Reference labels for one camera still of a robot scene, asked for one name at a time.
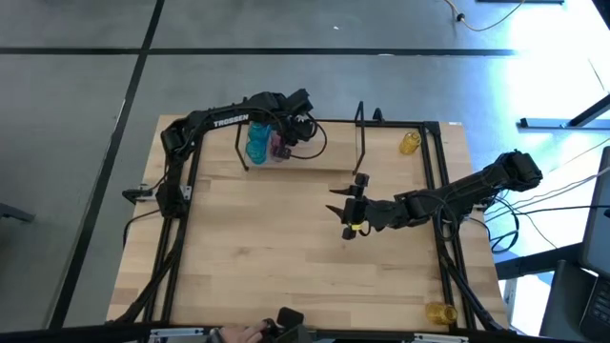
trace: wooden tabletop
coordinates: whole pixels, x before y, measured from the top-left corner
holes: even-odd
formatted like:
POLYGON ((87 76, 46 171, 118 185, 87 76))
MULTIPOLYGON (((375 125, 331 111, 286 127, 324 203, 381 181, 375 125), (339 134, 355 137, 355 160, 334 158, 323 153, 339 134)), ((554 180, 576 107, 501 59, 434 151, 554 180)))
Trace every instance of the wooden tabletop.
MULTIPOLYGON (((159 133, 178 117, 159 119, 144 174, 148 184, 163 174, 159 133)), ((360 171, 371 176, 368 197, 392 199, 396 193, 426 188, 421 149, 412 155, 398 152, 408 131, 366 129, 366 156, 360 171)), ((450 179, 472 173, 463 127, 441 123, 441 131, 450 179)), ((305 313, 306 324, 320 329, 447 330, 428 322, 424 312, 426 303, 442 300, 431 223, 345 241, 337 217, 324 205, 343 207, 345 197, 328 190, 351 184, 349 171, 245 172, 234 151, 235 133, 236 127, 228 127, 204 137, 172 323, 251 325, 275 318, 278 309, 286 306, 305 313)), ((434 143, 432 138, 429 141, 438 186, 434 143)), ((156 207, 154 202, 138 204, 134 215, 156 207)), ((132 224, 109 319, 124 312, 149 281, 162 221, 155 214, 132 224)), ((486 231, 477 223, 465 222, 460 236, 471 287, 506 327, 486 231)), ((160 290, 156 318, 165 285, 160 290)), ((458 323, 464 327, 455 285, 454 298, 458 323)))

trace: blue bottle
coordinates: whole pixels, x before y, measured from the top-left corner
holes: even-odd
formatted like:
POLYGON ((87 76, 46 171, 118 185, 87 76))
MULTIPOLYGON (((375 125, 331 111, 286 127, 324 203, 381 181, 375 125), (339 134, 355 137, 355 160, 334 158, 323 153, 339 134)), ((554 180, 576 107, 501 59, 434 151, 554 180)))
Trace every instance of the blue bottle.
POLYGON ((260 123, 250 124, 246 153, 256 165, 261 165, 267 160, 267 143, 270 135, 271 126, 260 123))

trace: concrete floor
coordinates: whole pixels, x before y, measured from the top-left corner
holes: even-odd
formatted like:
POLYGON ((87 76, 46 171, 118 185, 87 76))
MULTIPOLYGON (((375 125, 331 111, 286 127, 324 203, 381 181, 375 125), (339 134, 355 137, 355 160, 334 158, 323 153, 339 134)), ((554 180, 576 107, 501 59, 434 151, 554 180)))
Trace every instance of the concrete floor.
MULTIPOLYGON (((457 4, 477 26, 514 6, 457 4)), ((139 48, 153 7, 153 0, 5 0, 0 47, 139 48)), ((388 119, 459 121, 475 169, 519 148, 548 172, 608 137, 607 132, 525 132, 515 126, 523 116, 572 117, 607 94, 610 68, 600 58, 605 51, 583 43, 591 35, 607 38, 595 14, 582 0, 526 4, 506 24, 474 33, 456 26, 441 0, 167 0, 155 48, 530 52, 513 57, 150 56, 66 324, 105 319, 123 226, 132 216, 132 205, 120 193, 141 180, 158 115, 225 105, 258 91, 307 88, 320 118, 349 118, 363 100, 367 115, 381 107, 388 119)), ((30 225, 0 221, 0 331, 46 325, 134 62, 135 56, 0 55, 0 202, 37 214, 30 225)), ((597 167, 595 158, 589 159, 585 171, 597 167)), ((522 230, 531 232, 525 224, 522 230)), ((493 230, 508 230, 506 225, 498 221, 493 230)), ((570 244, 569 231, 560 232, 553 236, 556 242, 570 244)), ((545 244, 535 233, 525 233, 515 252, 547 250, 545 244)))

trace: person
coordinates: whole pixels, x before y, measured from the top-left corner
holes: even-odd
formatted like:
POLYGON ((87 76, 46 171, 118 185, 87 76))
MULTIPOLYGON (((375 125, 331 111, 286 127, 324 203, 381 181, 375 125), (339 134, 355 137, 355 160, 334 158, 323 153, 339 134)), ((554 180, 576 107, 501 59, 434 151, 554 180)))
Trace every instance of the person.
POLYGON ((213 337, 218 334, 222 337, 224 343, 258 343, 263 339, 262 331, 267 329, 267 323, 261 321, 244 328, 240 326, 228 326, 222 329, 213 329, 208 342, 214 342, 213 337))

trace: desk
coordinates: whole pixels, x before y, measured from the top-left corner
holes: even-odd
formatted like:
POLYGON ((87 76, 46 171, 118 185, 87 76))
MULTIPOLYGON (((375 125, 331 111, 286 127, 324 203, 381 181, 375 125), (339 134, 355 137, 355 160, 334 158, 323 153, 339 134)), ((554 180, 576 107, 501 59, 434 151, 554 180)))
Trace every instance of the desk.
MULTIPOLYGON (((159 119, 144 172, 148 184, 163 174, 159 133, 177 117, 159 119)), ((366 129, 360 171, 371 176, 367 196, 390 199, 426 188, 421 149, 409 156, 397 150, 407 131, 366 129)), ((463 127, 443 123, 441 131, 450 179, 470 174, 463 127)), ((235 133, 236 127, 228 127, 208 132, 203 140, 172 323, 250 325, 275 318, 286 306, 305 313, 306 324, 318 329, 447 330, 424 315, 427 302, 442 299, 431 223, 344 241, 341 225, 324 205, 343 206, 345 198, 328 190, 351 184, 349 171, 244 171, 234 152, 235 133)), ((134 215, 156 206, 138 204, 134 215)), ((149 281, 162 221, 156 214, 132 224, 109 319, 122 314, 149 281)), ((497 322, 507 326, 486 231, 467 222, 460 236, 471 287, 497 322)), ((458 288, 453 289, 463 313, 458 288)), ((155 318, 165 286, 159 290, 155 318)), ((463 315, 459 322, 463 327, 463 315)))

